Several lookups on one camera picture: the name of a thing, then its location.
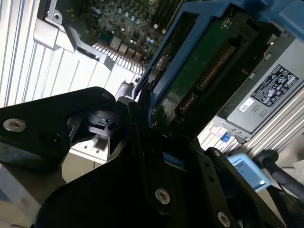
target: silver screw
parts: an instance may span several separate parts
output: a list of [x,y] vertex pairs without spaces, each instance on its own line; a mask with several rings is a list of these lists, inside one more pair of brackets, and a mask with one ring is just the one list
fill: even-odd
[[8,119],[3,122],[3,127],[9,132],[22,132],[26,129],[27,125],[20,119]]
[[155,197],[160,203],[164,205],[170,203],[170,195],[165,189],[157,189],[155,191]]
[[225,19],[222,23],[221,29],[228,29],[229,25],[231,25],[231,20],[229,18]]
[[224,225],[224,227],[227,227],[227,228],[230,227],[230,225],[231,225],[230,220],[228,219],[227,215],[225,215],[223,212],[220,211],[218,213],[218,219],[221,222],[221,224]]
[[218,150],[214,150],[213,153],[218,157],[220,156],[220,152]]

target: motherboard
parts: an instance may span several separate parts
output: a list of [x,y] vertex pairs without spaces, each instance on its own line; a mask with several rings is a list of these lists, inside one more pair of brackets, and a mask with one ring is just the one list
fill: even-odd
[[89,0],[79,17],[96,42],[147,65],[185,0]]

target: white sticker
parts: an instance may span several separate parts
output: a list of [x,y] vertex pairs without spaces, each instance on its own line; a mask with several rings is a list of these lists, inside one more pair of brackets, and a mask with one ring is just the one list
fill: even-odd
[[245,112],[252,104],[254,103],[254,100],[251,98],[248,98],[240,107],[239,110],[242,112]]

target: capacitor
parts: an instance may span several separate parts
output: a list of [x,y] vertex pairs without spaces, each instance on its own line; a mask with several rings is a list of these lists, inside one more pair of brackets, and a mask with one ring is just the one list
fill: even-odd
[[132,8],[133,6],[134,6],[134,1],[131,0],[131,1],[130,1],[130,7]]
[[134,9],[136,10],[136,9],[138,9],[138,7],[139,7],[139,4],[138,4],[138,3],[135,3]]

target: regulatory label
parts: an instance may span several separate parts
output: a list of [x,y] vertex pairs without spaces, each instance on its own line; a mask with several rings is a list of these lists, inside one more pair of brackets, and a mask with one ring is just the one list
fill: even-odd
[[298,77],[277,65],[251,97],[272,107],[298,80]]

